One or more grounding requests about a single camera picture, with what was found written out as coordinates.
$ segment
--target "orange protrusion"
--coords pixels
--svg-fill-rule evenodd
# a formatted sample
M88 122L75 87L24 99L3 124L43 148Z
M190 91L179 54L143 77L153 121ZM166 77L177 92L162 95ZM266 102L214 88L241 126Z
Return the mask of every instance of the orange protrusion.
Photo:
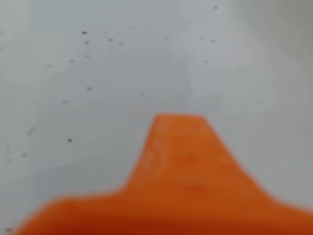
M54 202L17 235L312 235L313 214L268 196L201 117L158 115L125 188Z

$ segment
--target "white surface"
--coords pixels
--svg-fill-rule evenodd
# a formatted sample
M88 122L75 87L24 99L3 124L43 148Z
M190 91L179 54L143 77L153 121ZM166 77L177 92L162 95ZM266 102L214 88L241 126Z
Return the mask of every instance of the white surface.
M0 228L122 185L160 111L205 115L273 195L313 208L312 7L2 0Z

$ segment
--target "orange plastic object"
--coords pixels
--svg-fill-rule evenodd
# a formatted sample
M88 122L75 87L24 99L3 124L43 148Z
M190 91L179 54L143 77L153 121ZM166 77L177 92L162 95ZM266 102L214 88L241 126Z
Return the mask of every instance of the orange plastic object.
M268 196L205 119L158 115L117 192L54 201L18 235L313 235L313 214Z

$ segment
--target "blurry orange object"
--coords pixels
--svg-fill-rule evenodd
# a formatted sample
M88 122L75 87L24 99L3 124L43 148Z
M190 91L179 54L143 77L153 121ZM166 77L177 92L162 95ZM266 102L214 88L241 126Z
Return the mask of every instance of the blurry orange object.
M313 214L268 196L206 120L157 115L117 192L54 201L18 235L313 235Z

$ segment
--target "dark speck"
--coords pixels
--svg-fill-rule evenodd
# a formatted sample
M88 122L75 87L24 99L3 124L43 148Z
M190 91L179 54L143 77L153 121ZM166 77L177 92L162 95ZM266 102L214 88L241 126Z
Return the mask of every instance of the dark speck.
M166 42L169 42L169 41L170 41L170 37L169 37L169 36L165 36L165 37L163 38L163 40L166 41Z
M51 68L53 68L53 65L45 65L45 68L46 69L51 69Z

